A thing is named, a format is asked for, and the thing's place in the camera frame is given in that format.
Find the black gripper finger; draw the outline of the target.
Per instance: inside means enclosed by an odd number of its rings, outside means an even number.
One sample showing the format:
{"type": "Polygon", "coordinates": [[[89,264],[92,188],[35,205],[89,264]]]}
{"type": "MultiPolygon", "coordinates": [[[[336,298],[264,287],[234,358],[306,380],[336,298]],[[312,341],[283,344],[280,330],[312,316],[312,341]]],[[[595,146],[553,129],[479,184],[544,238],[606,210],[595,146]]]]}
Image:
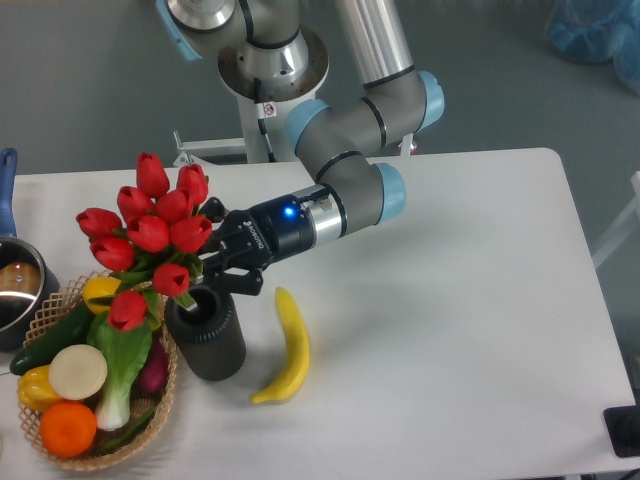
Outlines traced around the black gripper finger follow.
{"type": "Polygon", "coordinates": [[[256,267],[205,266],[203,282],[217,292],[257,296],[264,285],[262,273],[263,270],[256,267]]]}
{"type": "Polygon", "coordinates": [[[199,248],[197,254],[214,254],[223,251],[226,249],[226,242],[228,241],[228,232],[223,226],[223,221],[229,211],[217,197],[211,197],[202,205],[200,213],[211,221],[212,232],[199,248]]]}

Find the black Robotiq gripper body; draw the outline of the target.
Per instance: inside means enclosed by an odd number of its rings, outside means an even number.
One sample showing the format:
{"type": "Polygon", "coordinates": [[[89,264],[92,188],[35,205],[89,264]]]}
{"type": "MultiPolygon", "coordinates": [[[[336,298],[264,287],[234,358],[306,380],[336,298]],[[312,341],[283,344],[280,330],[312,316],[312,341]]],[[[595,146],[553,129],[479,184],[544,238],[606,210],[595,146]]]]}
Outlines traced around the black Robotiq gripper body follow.
{"type": "Polygon", "coordinates": [[[214,232],[222,270],[266,269],[309,250],[314,241],[310,216],[295,196],[233,210],[214,232]]]}

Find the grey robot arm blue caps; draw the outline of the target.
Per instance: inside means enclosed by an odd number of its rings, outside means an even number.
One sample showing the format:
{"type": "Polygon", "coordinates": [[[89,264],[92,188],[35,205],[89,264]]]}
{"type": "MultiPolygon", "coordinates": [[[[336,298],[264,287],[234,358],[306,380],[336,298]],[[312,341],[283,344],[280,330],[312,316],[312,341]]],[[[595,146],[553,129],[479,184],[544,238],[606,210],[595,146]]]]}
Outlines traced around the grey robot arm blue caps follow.
{"type": "Polygon", "coordinates": [[[271,264],[384,222],[405,205],[398,170],[368,155],[413,134],[444,111],[437,79],[415,68],[391,1],[340,1],[340,24],[363,97],[335,110],[316,98],[328,72],[322,40],[304,27],[295,1],[160,1],[157,11],[184,59],[213,58],[236,96],[247,157],[293,159],[308,188],[225,212],[206,211],[217,230],[201,250],[199,282],[256,295],[271,264]]]}

